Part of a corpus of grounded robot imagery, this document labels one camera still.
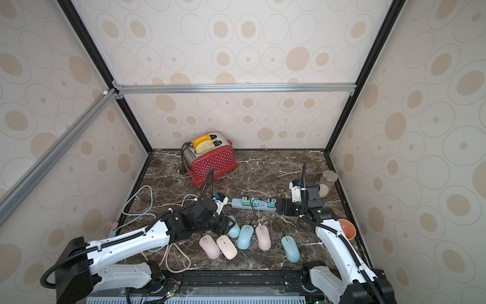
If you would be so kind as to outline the pink mouse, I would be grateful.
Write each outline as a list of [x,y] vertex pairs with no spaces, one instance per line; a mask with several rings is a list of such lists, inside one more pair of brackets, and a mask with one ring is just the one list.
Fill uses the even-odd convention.
[[221,252],[223,255],[226,257],[228,260],[232,260],[237,256],[237,248],[235,247],[234,243],[232,240],[226,236],[226,235],[221,235],[216,239],[216,244],[220,248]]
[[262,251],[268,251],[272,247],[271,237],[267,226],[259,225],[255,229],[256,237],[258,240],[258,247]]
[[217,259],[221,254],[220,248],[210,235],[203,236],[199,241],[199,245],[211,260]]

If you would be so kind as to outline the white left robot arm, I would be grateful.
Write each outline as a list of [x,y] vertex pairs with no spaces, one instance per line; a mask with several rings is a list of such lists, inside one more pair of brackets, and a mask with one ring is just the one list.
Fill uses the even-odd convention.
[[43,288],[56,292],[57,303],[76,303],[91,293],[117,288],[147,289],[157,277],[154,262],[122,265],[120,261],[153,248],[165,248],[193,234],[225,235],[235,220],[223,215],[214,199],[158,216],[146,227],[99,241],[72,239],[58,261],[40,277]]

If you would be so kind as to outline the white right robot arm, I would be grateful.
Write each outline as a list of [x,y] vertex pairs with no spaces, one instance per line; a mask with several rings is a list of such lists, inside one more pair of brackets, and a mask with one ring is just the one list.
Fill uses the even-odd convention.
[[282,199],[275,206],[278,214],[298,217],[315,229],[339,272],[336,276],[321,262],[305,263],[302,279],[307,289],[318,289],[330,303],[396,303],[386,276],[363,262],[331,208],[320,200]]

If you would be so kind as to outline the blue mouse near strip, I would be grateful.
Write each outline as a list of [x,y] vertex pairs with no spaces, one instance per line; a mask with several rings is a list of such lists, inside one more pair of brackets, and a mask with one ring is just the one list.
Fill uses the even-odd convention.
[[230,226],[228,235],[232,239],[237,239],[240,234],[240,226],[233,215],[229,215],[228,218],[229,218],[229,226]]

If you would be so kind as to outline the blue mouse far right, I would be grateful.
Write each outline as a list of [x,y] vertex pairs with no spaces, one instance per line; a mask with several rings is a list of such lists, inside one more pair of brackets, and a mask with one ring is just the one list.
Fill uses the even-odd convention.
[[281,243],[286,253],[287,260],[291,263],[299,262],[301,256],[294,238],[292,236],[284,236],[281,239]]

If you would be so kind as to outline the blue mouse middle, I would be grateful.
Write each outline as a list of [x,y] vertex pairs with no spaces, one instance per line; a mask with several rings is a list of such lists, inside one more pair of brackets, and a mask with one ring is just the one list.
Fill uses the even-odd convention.
[[250,247],[253,233],[254,227],[251,225],[243,225],[240,228],[240,233],[237,240],[237,247],[240,250],[247,250]]

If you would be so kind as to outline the teal charger on blue strip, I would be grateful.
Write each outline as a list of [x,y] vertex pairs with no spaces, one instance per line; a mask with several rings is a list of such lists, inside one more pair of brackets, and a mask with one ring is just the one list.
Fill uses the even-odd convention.
[[272,209],[275,209],[275,204],[276,204],[277,200],[276,199],[268,199],[268,201],[266,202],[266,206],[267,208],[272,208]]

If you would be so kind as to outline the light blue power strip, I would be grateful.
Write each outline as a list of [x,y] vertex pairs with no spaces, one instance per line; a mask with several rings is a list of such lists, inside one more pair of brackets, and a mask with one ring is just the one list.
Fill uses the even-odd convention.
[[257,198],[250,198],[252,199],[252,206],[249,207],[249,206],[242,206],[241,205],[241,201],[242,201],[242,198],[233,198],[232,201],[231,201],[231,206],[232,208],[235,208],[235,209],[244,209],[244,210],[260,210],[260,211],[271,211],[271,212],[274,212],[276,211],[276,204],[275,204],[275,209],[272,209],[272,208],[267,208],[266,206],[266,202],[268,200],[258,200]]

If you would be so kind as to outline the glass jar with powder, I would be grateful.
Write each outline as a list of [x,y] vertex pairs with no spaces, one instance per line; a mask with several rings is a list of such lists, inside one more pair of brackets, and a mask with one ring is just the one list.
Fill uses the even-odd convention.
[[332,170],[326,170],[322,173],[319,181],[319,195],[321,198],[325,198],[335,182],[338,180],[338,174]]

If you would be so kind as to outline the red polka dot toaster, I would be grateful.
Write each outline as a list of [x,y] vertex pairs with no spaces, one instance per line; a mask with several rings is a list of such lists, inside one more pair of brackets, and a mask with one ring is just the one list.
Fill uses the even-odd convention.
[[181,147],[182,165],[187,172],[193,185],[201,186],[205,183],[206,176],[211,169],[214,170],[215,178],[221,177],[237,168],[234,149],[231,140],[226,140],[222,133],[211,132],[215,147],[206,153],[195,154],[192,147],[193,139]]

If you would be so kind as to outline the orange ceramic mug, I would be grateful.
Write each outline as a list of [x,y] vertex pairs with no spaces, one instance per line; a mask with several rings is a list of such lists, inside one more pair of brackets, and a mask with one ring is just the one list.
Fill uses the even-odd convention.
[[343,233],[345,234],[348,240],[352,240],[356,237],[356,228],[355,226],[347,219],[339,219],[338,220]]

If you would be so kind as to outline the yellow toast slice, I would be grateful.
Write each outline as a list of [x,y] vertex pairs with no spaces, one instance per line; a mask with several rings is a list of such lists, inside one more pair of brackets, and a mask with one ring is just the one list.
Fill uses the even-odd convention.
[[215,144],[210,135],[204,135],[195,139],[192,142],[192,147],[194,148],[195,154],[203,154],[213,149]]

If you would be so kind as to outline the black front rail base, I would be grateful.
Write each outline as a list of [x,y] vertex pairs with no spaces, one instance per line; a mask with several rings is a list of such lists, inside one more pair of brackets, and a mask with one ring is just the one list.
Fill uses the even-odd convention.
[[377,303],[367,282],[345,285],[320,261],[272,271],[161,271],[146,287],[76,287],[72,303]]

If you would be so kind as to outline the silver back frame bar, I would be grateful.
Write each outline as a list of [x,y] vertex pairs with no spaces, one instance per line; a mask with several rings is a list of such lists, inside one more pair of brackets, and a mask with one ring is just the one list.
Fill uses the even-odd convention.
[[210,94],[256,92],[353,92],[354,83],[322,84],[199,84],[199,85],[119,85],[122,94]]

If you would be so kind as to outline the silver frame bar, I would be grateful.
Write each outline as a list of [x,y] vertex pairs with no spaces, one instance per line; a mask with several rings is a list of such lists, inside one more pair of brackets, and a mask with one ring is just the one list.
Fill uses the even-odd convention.
[[322,84],[199,84],[199,85],[119,85],[122,94],[210,94],[256,92],[353,92],[354,83]]
[[34,163],[1,200],[1,224],[4,224],[43,180],[50,170],[59,162],[62,156],[73,146],[76,140],[92,124],[94,119],[104,110],[116,96],[112,88],[95,101],[80,116],[73,125],[50,147],[43,156]]

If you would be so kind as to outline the silver left frame bar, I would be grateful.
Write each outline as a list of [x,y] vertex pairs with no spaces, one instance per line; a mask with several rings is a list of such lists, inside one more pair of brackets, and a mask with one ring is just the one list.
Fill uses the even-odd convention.
[[104,110],[116,96],[112,88],[95,101],[80,116],[73,125],[50,147],[43,156],[34,163],[1,200],[1,224],[4,224],[43,180],[50,170],[59,162],[62,156],[73,146],[76,140],[92,124],[94,119]]

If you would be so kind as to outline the black right frame post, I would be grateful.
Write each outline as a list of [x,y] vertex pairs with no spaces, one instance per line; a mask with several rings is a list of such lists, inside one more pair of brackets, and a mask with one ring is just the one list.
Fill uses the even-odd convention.
[[334,149],[339,136],[341,135],[342,131],[344,130],[344,126],[356,104],[359,95],[363,91],[365,84],[375,66],[378,57],[389,38],[393,27],[397,19],[399,18],[400,13],[405,5],[405,0],[394,0],[391,2],[391,6],[383,19],[383,23],[380,26],[377,36],[372,44],[370,52],[368,53],[366,60],[364,61],[364,65],[361,69],[361,72],[358,75],[356,80],[356,88],[354,92],[350,95],[348,100],[346,101],[344,110],[342,111],[339,120],[337,121],[337,125],[335,126],[333,133],[328,141],[328,144],[325,148],[325,152],[327,155],[330,155],[332,150]]

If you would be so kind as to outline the black corner frame post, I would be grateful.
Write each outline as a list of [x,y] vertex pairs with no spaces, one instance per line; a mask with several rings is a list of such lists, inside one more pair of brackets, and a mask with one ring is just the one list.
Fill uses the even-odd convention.
[[56,2],[59,4],[59,7],[61,8],[62,12],[66,16],[69,24],[72,26],[77,37],[81,41],[84,49],[86,50],[87,54],[91,58],[94,66],[96,67],[97,72],[100,74],[105,84],[108,86],[109,89],[114,89],[115,92],[117,92],[120,95],[120,97],[117,99],[117,103],[122,113],[124,114],[125,118],[127,119],[128,123],[130,124],[132,130],[134,131],[135,135],[137,136],[138,140],[142,144],[145,151],[149,155],[152,154],[153,147],[149,143],[148,138],[144,134],[144,131],[142,130],[140,124],[138,123],[126,99],[122,97],[118,89],[113,84],[115,78],[113,77],[110,69],[106,64],[105,59],[103,58],[102,54],[97,48],[95,41],[92,39],[92,36],[89,33],[87,27],[83,23],[75,5],[73,4],[72,1],[68,1],[68,0],[58,0]]

